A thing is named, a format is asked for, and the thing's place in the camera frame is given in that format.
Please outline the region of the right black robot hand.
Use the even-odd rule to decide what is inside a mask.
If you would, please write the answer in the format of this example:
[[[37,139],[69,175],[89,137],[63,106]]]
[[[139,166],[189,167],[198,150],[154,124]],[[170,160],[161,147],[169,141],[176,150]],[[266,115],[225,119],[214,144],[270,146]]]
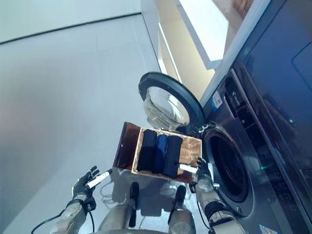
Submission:
[[[192,174],[196,174],[198,179],[207,178],[211,182],[214,181],[214,173],[213,173],[213,166],[211,163],[207,162],[205,159],[198,157],[197,160],[197,166],[191,166],[187,164],[178,164],[178,168],[182,169],[184,171],[187,171]]]

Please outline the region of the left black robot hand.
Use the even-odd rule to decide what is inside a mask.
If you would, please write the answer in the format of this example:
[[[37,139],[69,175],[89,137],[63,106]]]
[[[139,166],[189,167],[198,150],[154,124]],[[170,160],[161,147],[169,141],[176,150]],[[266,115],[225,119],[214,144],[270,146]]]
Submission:
[[[76,199],[79,195],[87,198],[92,197],[95,187],[112,174],[112,172],[113,169],[111,168],[103,173],[100,173],[97,166],[93,166],[72,186],[72,198]]]

